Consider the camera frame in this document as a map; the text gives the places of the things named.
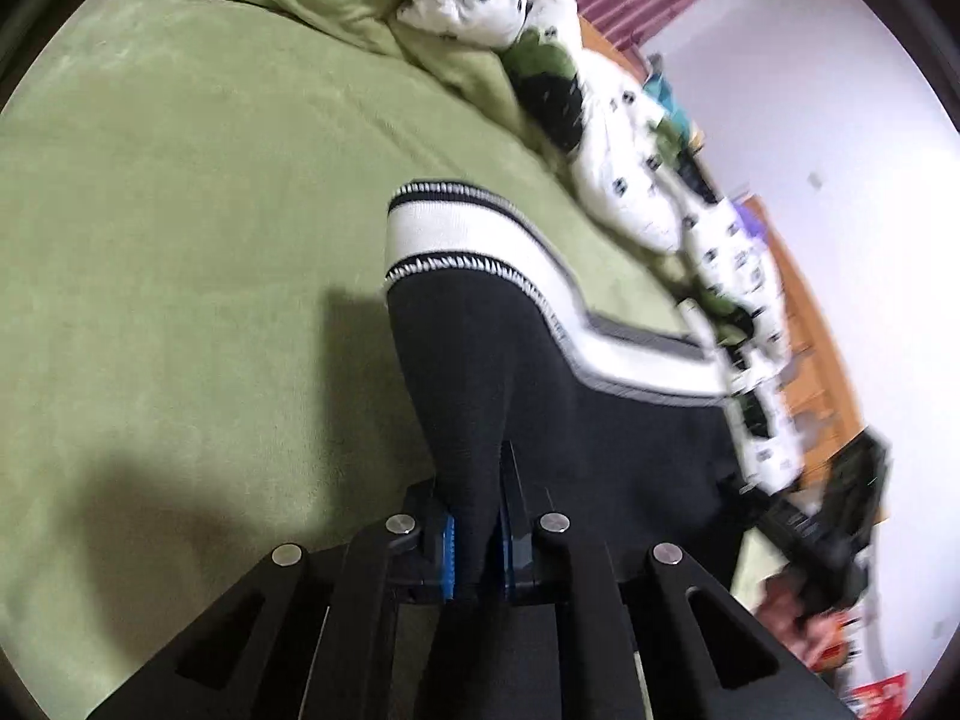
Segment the metal screw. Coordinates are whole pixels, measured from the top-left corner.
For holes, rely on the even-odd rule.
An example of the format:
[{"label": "metal screw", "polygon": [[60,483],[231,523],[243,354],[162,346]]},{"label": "metal screw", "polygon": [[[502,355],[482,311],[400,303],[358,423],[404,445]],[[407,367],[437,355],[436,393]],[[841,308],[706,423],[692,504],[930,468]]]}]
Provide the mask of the metal screw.
[{"label": "metal screw", "polygon": [[271,557],[277,565],[295,565],[304,556],[304,551],[296,544],[280,544]]},{"label": "metal screw", "polygon": [[547,533],[563,533],[570,527],[570,518],[560,512],[549,512],[541,517],[541,528]]},{"label": "metal screw", "polygon": [[683,560],[683,550],[669,541],[664,541],[654,547],[654,557],[666,565],[676,565]]},{"label": "metal screw", "polygon": [[396,533],[397,536],[406,536],[414,528],[416,528],[416,519],[410,517],[410,514],[394,514],[387,520],[387,530]]}]

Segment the white wall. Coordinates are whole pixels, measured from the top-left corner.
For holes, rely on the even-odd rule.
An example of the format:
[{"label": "white wall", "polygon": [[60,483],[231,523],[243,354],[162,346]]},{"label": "white wall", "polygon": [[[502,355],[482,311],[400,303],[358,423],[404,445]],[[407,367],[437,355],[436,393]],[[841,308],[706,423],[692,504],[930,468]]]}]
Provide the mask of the white wall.
[{"label": "white wall", "polygon": [[892,444],[880,632],[913,695],[960,621],[960,137],[860,0],[723,3],[654,43],[707,165],[764,198]]}]

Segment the white stripe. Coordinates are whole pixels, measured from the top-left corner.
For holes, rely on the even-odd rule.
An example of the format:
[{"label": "white stripe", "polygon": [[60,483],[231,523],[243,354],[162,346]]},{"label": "white stripe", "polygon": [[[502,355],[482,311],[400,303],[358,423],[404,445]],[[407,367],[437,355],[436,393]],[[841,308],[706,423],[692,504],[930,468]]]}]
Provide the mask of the white stripe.
[{"label": "white stripe", "polygon": [[551,332],[555,337],[558,332],[565,336],[567,343],[562,344],[563,351],[572,352],[576,358],[571,361],[574,367],[584,367],[593,377],[680,397],[721,400],[726,396],[725,381],[716,362],[670,355],[594,330],[587,320],[581,295],[571,288],[563,271],[523,227],[505,215],[467,202],[413,201],[391,211],[387,225],[387,270],[402,260],[419,257],[421,261],[391,274],[388,287],[397,279],[423,269],[477,269],[469,258],[448,257],[445,252],[491,257],[529,280],[542,295],[545,305],[539,308]]}]

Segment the human hand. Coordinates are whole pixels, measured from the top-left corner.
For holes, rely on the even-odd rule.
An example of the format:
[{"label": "human hand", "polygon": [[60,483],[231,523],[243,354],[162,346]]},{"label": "human hand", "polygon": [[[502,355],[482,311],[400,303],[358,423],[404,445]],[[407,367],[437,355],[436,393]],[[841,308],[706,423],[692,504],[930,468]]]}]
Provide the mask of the human hand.
[{"label": "human hand", "polygon": [[771,576],[763,583],[763,589],[763,601],[754,612],[755,617],[807,668],[813,668],[843,625],[844,613],[815,614],[800,624],[803,604],[789,576]]}]

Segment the green blanket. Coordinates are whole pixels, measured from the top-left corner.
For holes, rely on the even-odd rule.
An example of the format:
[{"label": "green blanket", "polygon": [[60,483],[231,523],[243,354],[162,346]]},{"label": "green blanket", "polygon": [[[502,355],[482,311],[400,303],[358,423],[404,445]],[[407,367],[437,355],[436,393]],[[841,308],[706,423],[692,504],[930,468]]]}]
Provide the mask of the green blanket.
[{"label": "green blanket", "polygon": [[401,183],[507,196],[593,308],[683,330],[522,138],[382,53],[90,0],[0,116],[0,645],[55,720],[272,546],[342,541],[430,473],[380,292]]}]

